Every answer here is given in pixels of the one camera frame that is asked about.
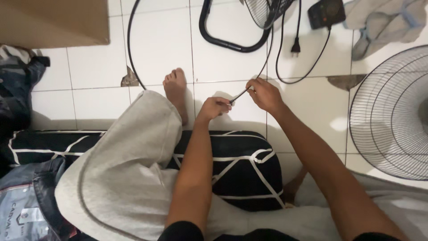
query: fan grille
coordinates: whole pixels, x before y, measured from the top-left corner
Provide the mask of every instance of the fan grille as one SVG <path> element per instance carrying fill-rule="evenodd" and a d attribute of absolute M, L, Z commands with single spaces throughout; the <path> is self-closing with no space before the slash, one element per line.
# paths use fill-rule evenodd
<path fill-rule="evenodd" d="M 389 58 L 364 79 L 352 102 L 350 130 L 375 168 L 428 180 L 428 45 Z"/>
<path fill-rule="evenodd" d="M 262 29 L 269 29 L 294 0 L 245 0 L 254 22 Z"/>

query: power cord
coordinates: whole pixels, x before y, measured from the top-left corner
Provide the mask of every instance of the power cord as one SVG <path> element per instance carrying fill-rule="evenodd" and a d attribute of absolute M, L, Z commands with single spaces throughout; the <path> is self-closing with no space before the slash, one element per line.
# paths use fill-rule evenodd
<path fill-rule="evenodd" d="M 137 74 L 137 71 L 136 71 L 136 69 L 135 69 L 135 67 L 134 67 L 134 63 L 133 63 L 133 61 L 132 61 L 132 55 L 131 55 L 131 26 L 132 26 L 132 20 L 134 19 L 135 11 L 136 11 L 136 9 L 137 9 L 137 7 L 138 7 L 138 4 L 139 4 L 139 3 L 140 3 L 140 0 L 136 0 L 136 1 L 135 1 L 134 6 L 133 6 L 132 11 L 131 11 L 131 15 L 130 15 L 130 17 L 129 17 L 128 33 L 127 33 L 127 36 L 128 36 L 127 45 L 128 45 L 128 56 L 129 56 L 129 62 L 131 63 L 132 71 L 134 72 L 135 77 L 136 77 L 137 81 L 140 83 L 141 87 L 142 87 L 144 90 L 146 90 L 146 87 L 143 85 L 143 83 L 141 82 L 141 80 L 140 80 L 140 78 L 139 78 L 139 76 L 138 76 L 138 74 Z M 297 56 L 298 56 L 298 54 L 300 53 L 299 30 L 300 30 L 300 18 L 301 18 L 301 13 L 302 13 L 302 0 L 299 0 L 299 19 L 298 19 L 298 21 L 297 21 L 297 33 L 296 33 L 296 38 L 294 39 L 294 45 L 293 45 L 293 47 L 291 48 L 291 52 L 292 52 L 293 54 L 294 54 L 294 53 L 296 53 L 296 54 L 297 54 Z M 282 42 L 283 42 L 283 40 L 284 40 L 284 17 L 285 17 L 285 12 L 282 14 L 281 43 L 280 43 L 280 45 L 279 45 L 278 56 L 276 57 L 275 70 L 276 70 L 276 76 L 278 77 L 278 79 L 279 79 L 281 82 L 283 82 L 283 83 L 285 83 L 285 84 L 295 84 L 295 83 L 297 83 L 297 82 L 300 82 L 300 81 L 301 81 L 301 80 L 303 80 L 304 78 L 306 78 L 306 77 L 311 73 L 311 71 L 315 68 L 315 65 L 318 63 L 318 60 L 321 58 L 321 55 L 323 54 L 324 49 L 325 49 L 325 47 L 327 46 L 328 40 L 329 40 L 329 38 L 330 38 L 331 26 L 328 26 L 328 36 L 327 36 L 327 40 L 326 40 L 326 42 L 325 42 L 325 44 L 324 44 L 324 47 L 323 47 L 323 49 L 322 49 L 322 51 L 321 51 L 320 55 L 318 56 L 317 60 L 315 61 L 314 65 L 313 65 L 313 66 L 312 66 L 312 68 L 309 70 L 309 72 L 307 72 L 307 73 L 306 73 L 302 78 L 300 78 L 299 80 L 296 80 L 296 81 L 294 81 L 294 82 L 285 82 L 285 81 L 284 81 L 284 80 L 279 76 L 279 73 L 278 73 L 278 60 L 279 60 L 279 56 L 280 56 L 280 54 L 281 54 Z M 271 36 L 271 40 L 270 40 L 269 52 L 268 52 L 268 55 L 267 55 L 267 58 L 266 58 L 265 64 L 263 65 L 263 68 L 261 69 L 261 71 L 260 71 L 259 75 L 257 75 L 257 78 L 258 78 L 258 77 L 260 77 L 260 75 L 262 74 L 263 70 L 264 70 L 264 69 L 265 69 L 265 67 L 266 67 L 266 64 L 268 63 L 268 59 L 269 59 L 270 52 L 271 52 L 271 50 L 272 50 L 272 44 L 273 44 L 273 32 L 274 32 L 274 30 L 273 30 L 273 25 L 272 25 L 272 27 L 271 27 L 271 35 L 272 35 L 272 36 Z M 230 101 L 230 104 L 232 104 L 234 101 L 236 101 L 236 99 L 238 99 L 239 97 L 241 97 L 241 96 L 242 96 L 242 95 L 243 95 L 243 94 L 244 94 L 248 89 L 249 89 L 249 88 L 246 88 L 246 89 L 245 89 L 242 93 L 240 93 L 236 98 L 234 98 L 233 100 L 231 100 L 231 101 Z"/>
<path fill-rule="evenodd" d="M 262 74 L 262 72 L 263 72 L 263 70 L 265 69 L 265 67 L 266 67 L 266 64 L 268 63 L 268 59 L 269 59 L 269 56 L 270 56 L 270 51 L 272 50 L 272 43 L 273 43 L 273 25 L 272 25 L 272 27 L 270 28 L 270 31 L 271 31 L 271 37 L 270 37 L 270 47 L 269 47 L 269 52 L 267 53 L 268 55 L 267 55 L 267 58 L 266 58 L 266 61 L 265 61 L 265 64 L 263 65 L 263 68 L 260 70 L 260 73 L 257 75 L 257 77 L 256 78 L 258 78 L 258 77 L 260 77 L 260 75 Z M 237 99 L 237 98 L 239 98 L 239 97 L 241 97 L 241 95 L 243 95 L 245 92 L 247 92 L 247 90 L 249 90 L 250 88 L 246 88 L 244 91 L 242 91 L 237 97 L 235 97 L 234 99 L 232 99 L 230 102 L 229 102 L 229 104 L 231 105 L 233 102 L 235 102 L 235 100 Z"/>
<path fill-rule="evenodd" d="M 284 15 L 285 15 L 285 12 L 282 14 L 282 25 L 283 26 L 284 26 Z M 297 57 L 299 57 L 299 53 L 300 53 L 299 30 L 300 30 L 300 17 L 301 16 L 302 16 L 302 0 L 299 0 L 299 19 L 297 21 L 297 33 L 296 33 L 296 38 L 294 39 L 294 45 L 291 48 L 291 52 L 292 52 L 293 56 L 294 56 L 294 53 L 296 53 Z"/>
<path fill-rule="evenodd" d="M 322 48 L 322 50 L 321 50 L 321 53 L 320 53 L 320 55 L 318 56 L 318 58 L 317 58 L 317 60 L 315 61 L 315 63 L 314 63 L 314 65 L 312 65 L 312 67 L 311 67 L 311 69 L 302 77 L 302 78 L 300 78 L 300 79 L 298 79 L 298 80 L 296 80 L 296 81 L 293 81 L 293 82 L 285 82 L 280 76 L 279 76 L 279 73 L 278 73 L 278 60 L 279 60 L 279 55 L 281 54 L 281 49 L 282 49 L 282 41 L 284 40 L 284 16 L 285 16 L 285 13 L 283 13 L 283 15 L 282 15 L 282 26 L 281 26 L 281 43 L 280 43 L 280 45 L 279 45 L 279 51 L 278 51 L 278 56 L 276 57 L 276 64 L 275 64 L 275 70 L 276 70 L 276 76 L 278 77 L 278 79 L 282 82 L 282 83 L 284 83 L 284 84 L 296 84 L 297 82 L 300 82 L 300 81 L 302 81 L 304 78 L 306 78 L 306 77 L 308 77 L 308 75 L 312 72 L 312 70 L 315 68 L 315 65 L 318 63 L 318 60 L 320 60 L 320 58 L 321 58 L 321 56 L 322 56 L 322 54 L 324 53 L 324 49 L 325 49 L 325 47 L 327 46 L 327 43 L 328 43 L 328 39 L 330 38 L 330 33 L 331 33 L 331 26 L 328 26 L 328 35 L 327 35 L 327 40 L 325 41 L 325 44 L 324 44 L 324 47 Z M 298 37 L 298 34 L 299 34 L 299 27 L 297 28 L 297 37 L 296 37 L 296 39 L 297 39 L 297 44 L 298 44 L 298 39 L 299 39 L 299 37 Z"/>
<path fill-rule="evenodd" d="M 129 62 L 131 63 L 132 71 L 135 74 L 135 78 L 137 78 L 137 80 L 140 83 L 141 87 L 144 90 L 147 90 L 146 87 L 141 82 L 140 78 L 138 77 L 138 74 L 137 74 L 137 71 L 135 70 L 134 63 L 132 62 L 132 56 L 131 56 L 131 44 L 130 44 L 130 42 L 131 42 L 131 26 L 132 26 L 132 20 L 134 18 L 135 10 L 137 9 L 139 3 L 140 3 L 140 0 L 136 0 L 135 1 L 134 7 L 132 8 L 132 11 L 131 11 L 131 15 L 129 16 L 129 24 L 128 24 L 128 56 L 129 56 Z"/>

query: cloth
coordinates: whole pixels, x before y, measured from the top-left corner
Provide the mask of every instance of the cloth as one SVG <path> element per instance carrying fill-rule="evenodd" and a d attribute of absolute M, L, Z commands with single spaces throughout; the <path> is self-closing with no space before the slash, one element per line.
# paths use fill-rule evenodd
<path fill-rule="evenodd" d="M 178 173 L 164 167 L 180 135 L 181 118 L 174 106 L 160 94 L 144 91 L 64 173 L 55 192 L 61 214 L 100 241 L 158 240 Z M 356 178 L 411 240 L 428 240 L 428 191 Z M 274 229 L 298 240 L 341 240 L 327 201 L 309 175 L 296 194 L 296 204 L 248 212 L 213 195 L 205 239 Z"/>
<path fill-rule="evenodd" d="M 165 229 L 158 241 L 204 241 L 201 230 L 188 221 L 179 221 Z M 221 235 L 215 241 L 298 241 L 286 234 L 273 229 L 256 229 L 246 235 Z M 389 235 L 381 233 L 364 233 L 354 241 L 400 241 Z"/>
<path fill-rule="evenodd" d="M 48 57 L 0 45 L 0 142 L 30 126 L 31 88 L 50 65 Z"/>
<path fill-rule="evenodd" d="M 352 60 L 362 60 L 390 42 L 414 42 L 426 25 L 427 0 L 354 0 L 345 4 L 345 28 L 360 30 Z"/>
<path fill-rule="evenodd" d="M 0 144 L 0 160 L 13 167 L 40 163 L 58 156 L 75 161 L 94 147 L 104 133 L 105 131 L 15 132 L 10 139 Z M 182 132 L 168 169 L 180 169 L 191 135 L 192 131 Z M 281 201 L 281 166 L 271 145 L 262 135 L 252 131 L 210 131 L 210 138 L 214 157 L 214 194 L 246 211 L 271 211 L 284 207 Z"/>
<path fill-rule="evenodd" d="M 0 240 L 68 240 L 74 227 L 61 216 L 54 197 L 64 169 L 61 157 L 16 167 L 0 179 Z"/>

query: toe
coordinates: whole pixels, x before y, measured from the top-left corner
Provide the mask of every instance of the toe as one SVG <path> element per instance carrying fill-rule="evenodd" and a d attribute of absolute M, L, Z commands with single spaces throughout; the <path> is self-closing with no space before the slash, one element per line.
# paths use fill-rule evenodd
<path fill-rule="evenodd" d="M 177 68 L 175 70 L 175 74 L 177 75 L 177 78 L 179 78 L 179 79 L 183 79 L 183 80 L 186 79 L 184 77 L 184 71 L 181 68 Z"/>

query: label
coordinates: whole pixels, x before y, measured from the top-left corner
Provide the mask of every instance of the label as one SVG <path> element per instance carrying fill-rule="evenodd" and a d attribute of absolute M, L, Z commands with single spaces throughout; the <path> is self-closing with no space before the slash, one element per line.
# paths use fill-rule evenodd
<path fill-rule="evenodd" d="M 23 208 L 21 210 L 20 223 L 44 221 L 45 218 L 39 208 Z"/>

